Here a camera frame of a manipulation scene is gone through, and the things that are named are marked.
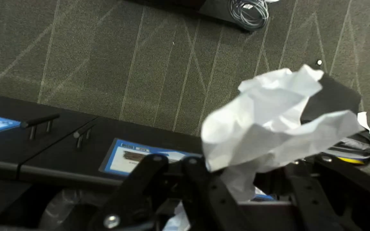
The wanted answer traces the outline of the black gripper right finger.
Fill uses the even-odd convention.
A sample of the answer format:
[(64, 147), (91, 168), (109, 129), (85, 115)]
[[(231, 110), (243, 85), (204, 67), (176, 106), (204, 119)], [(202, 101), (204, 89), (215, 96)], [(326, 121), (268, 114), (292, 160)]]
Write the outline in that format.
[(322, 161), (285, 171), (306, 231), (370, 231), (370, 174)]

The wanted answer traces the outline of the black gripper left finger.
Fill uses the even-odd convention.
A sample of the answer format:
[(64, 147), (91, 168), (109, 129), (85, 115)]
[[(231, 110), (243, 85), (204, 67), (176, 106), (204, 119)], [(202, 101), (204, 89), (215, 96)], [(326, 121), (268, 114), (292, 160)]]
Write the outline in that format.
[(87, 231), (152, 231), (157, 225), (153, 183), (168, 166), (161, 153), (146, 155), (94, 214)]

